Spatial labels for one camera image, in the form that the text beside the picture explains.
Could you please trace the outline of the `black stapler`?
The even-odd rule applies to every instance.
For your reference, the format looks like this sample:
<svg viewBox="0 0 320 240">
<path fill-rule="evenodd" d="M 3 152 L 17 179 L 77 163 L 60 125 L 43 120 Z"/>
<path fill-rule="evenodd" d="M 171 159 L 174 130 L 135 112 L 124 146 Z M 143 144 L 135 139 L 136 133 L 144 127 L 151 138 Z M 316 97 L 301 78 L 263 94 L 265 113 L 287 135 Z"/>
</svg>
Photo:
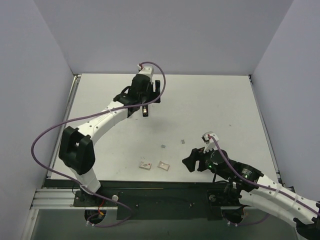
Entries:
<svg viewBox="0 0 320 240">
<path fill-rule="evenodd" d="M 142 107 L 142 116 L 144 118 L 148 117 L 149 116 L 149 106 L 148 105 L 144 105 Z"/>
</svg>

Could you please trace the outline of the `clear staple box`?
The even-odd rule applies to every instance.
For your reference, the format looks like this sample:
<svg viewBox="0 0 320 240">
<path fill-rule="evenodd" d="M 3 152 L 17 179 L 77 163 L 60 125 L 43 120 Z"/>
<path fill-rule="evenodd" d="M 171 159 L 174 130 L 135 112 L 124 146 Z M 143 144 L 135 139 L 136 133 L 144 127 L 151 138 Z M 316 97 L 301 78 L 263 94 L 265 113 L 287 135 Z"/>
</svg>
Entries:
<svg viewBox="0 0 320 240">
<path fill-rule="evenodd" d="M 167 163 L 164 163 L 164 162 L 160 161 L 160 162 L 158 163 L 158 166 L 157 166 L 157 167 L 160 168 L 160 169 L 162 169 L 162 170 L 164 170 L 164 171 L 168 171 L 169 168 L 170 168 L 170 165 L 167 164 Z"/>
</svg>

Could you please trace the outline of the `staple box with red label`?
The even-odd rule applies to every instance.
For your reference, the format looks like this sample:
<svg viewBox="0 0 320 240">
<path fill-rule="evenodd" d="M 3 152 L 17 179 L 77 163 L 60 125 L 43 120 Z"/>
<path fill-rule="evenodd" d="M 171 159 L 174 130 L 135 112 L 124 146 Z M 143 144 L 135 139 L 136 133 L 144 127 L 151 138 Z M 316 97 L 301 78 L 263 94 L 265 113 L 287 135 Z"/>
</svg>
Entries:
<svg viewBox="0 0 320 240">
<path fill-rule="evenodd" d="M 140 169 L 143 169 L 143 170 L 150 170 L 152 167 L 152 164 L 150 162 L 144 162 L 144 161 L 141 161 L 140 164 L 139 164 L 139 168 Z"/>
</svg>

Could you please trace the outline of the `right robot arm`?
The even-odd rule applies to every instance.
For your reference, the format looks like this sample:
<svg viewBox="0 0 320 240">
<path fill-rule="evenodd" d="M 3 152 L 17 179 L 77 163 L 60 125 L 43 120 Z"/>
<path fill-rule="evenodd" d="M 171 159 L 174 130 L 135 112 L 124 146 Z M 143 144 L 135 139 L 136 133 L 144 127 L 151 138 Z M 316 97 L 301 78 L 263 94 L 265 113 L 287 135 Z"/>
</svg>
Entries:
<svg viewBox="0 0 320 240">
<path fill-rule="evenodd" d="M 189 172 L 209 170 L 227 180 L 228 188 L 223 192 L 226 203 L 239 202 L 277 217 L 307 240 L 320 238 L 318 201 L 289 190 L 248 164 L 229 159 L 224 150 L 194 148 L 182 163 Z"/>
</svg>

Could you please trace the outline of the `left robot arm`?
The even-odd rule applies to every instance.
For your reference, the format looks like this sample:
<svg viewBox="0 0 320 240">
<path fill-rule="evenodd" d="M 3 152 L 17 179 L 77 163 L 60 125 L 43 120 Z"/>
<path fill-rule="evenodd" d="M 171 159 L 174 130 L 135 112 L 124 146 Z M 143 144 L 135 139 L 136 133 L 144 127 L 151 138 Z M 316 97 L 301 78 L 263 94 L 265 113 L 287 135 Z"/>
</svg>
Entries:
<svg viewBox="0 0 320 240">
<path fill-rule="evenodd" d="M 68 126 L 62 132 L 58 157 L 73 172 L 80 188 L 86 192 L 85 200 L 92 206 L 99 205 L 103 200 L 103 193 L 99 190 L 101 183 L 93 169 L 96 161 L 94 146 L 111 128 L 140 108 L 146 112 L 146 103 L 160 102 L 161 83 L 159 80 L 153 83 L 152 77 L 151 66 L 142 68 L 132 79 L 131 85 L 113 98 L 104 109 L 104 114 L 76 128 Z"/>
</svg>

